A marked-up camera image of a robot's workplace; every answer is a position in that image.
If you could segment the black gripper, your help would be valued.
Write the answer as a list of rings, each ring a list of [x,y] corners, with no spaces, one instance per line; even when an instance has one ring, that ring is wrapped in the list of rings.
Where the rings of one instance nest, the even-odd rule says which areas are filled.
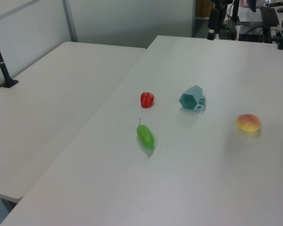
[[[213,8],[211,10],[208,20],[208,40],[220,39],[221,25],[225,19],[225,15],[225,9]]]

